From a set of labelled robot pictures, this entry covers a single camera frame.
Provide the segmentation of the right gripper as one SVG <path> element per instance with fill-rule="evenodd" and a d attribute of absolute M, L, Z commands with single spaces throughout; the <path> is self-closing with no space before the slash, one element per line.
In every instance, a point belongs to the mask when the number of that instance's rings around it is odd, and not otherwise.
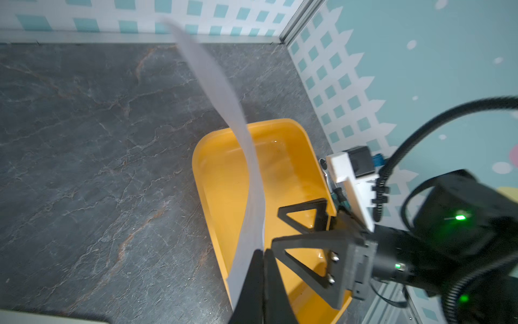
<path fill-rule="evenodd" d="M 301 234 L 276 238 L 271 249 L 303 283 L 338 310 L 346 292 L 365 300 L 372 279 L 412 281 L 417 260 L 408 232 L 380 225 L 371 232 L 344 210 L 331 219 L 326 231 L 327 204 L 319 198 L 278 210 L 277 217 Z"/>

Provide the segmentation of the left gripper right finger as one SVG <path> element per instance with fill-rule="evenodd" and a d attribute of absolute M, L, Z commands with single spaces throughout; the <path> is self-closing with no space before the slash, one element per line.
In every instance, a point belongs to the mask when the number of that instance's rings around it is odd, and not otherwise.
<path fill-rule="evenodd" d="M 263 315 L 265 324 L 298 324 L 271 249 L 264 253 Z"/>

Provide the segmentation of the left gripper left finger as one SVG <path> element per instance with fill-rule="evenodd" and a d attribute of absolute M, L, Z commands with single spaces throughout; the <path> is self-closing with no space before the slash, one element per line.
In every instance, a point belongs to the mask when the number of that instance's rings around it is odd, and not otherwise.
<path fill-rule="evenodd" d="M 240 297 L 228 324 L 263 323 L 263 256 L 263 251 L 254 251 Z"/>

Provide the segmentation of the red special menu sheet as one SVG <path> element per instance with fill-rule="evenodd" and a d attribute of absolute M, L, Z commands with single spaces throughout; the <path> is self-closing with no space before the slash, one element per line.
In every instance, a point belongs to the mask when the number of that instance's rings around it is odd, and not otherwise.
<path fill-rule="evenodd" d="M 252 255 L 265 249 L 266 198 L 242 106 L 220 66 L 171 21 L 166 26 L 205 95 L 228 125 L 196 146 L 192 167 L 231 306 L 236 307 Z"/>

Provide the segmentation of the white acrylic menu holder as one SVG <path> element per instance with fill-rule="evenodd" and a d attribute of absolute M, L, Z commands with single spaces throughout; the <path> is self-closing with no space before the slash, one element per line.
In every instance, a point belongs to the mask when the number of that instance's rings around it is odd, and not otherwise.
<path fill-rule="evenodd" d="M 107 324 L 107 322 L 104 321 L 42 315 L 13 310 L 1 310 L 0 313 L 1 324 Z"/>

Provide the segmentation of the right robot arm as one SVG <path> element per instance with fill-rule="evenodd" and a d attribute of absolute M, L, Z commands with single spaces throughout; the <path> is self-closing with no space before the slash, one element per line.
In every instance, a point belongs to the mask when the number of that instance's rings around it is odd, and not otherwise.
<path fill-rule="evenodd" d="M 415 189 L 423 191 L 405 230 L 368 229 L 345 207 L 329 217 L 325 199 L 282 207 L 298 234 L 274 239 L 273 253 L 334 309 L 346 293 L 364 300 L 379 279 L 439 296 L 448 323 L 516 323 L 516 202 L 465 170 Z"/>

